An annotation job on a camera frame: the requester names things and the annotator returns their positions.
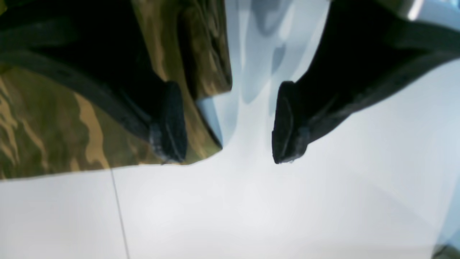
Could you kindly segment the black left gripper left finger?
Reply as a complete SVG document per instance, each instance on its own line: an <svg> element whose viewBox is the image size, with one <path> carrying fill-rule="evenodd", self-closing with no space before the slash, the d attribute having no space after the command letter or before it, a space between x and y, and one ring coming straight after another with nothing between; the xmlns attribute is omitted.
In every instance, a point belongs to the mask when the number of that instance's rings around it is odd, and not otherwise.
<svg viewBox="0 0 460 259"><path fill-rule="evenodd" d="M154 72L129 0L5 0L1 64L79 93L164 161L188 146L179 85Z"/></svg>

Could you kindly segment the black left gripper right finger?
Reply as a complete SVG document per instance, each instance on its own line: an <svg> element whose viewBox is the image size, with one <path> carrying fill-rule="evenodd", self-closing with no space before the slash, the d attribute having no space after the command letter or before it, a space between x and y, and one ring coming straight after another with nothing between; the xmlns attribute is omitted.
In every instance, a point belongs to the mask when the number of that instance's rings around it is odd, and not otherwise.
<svg viewBox="0 0 460 259"><path fill-rule="evenodd" d="M350 115L459 58L458 0L333 0L309 68L278 90L272 156L304 155Z"/></svg>

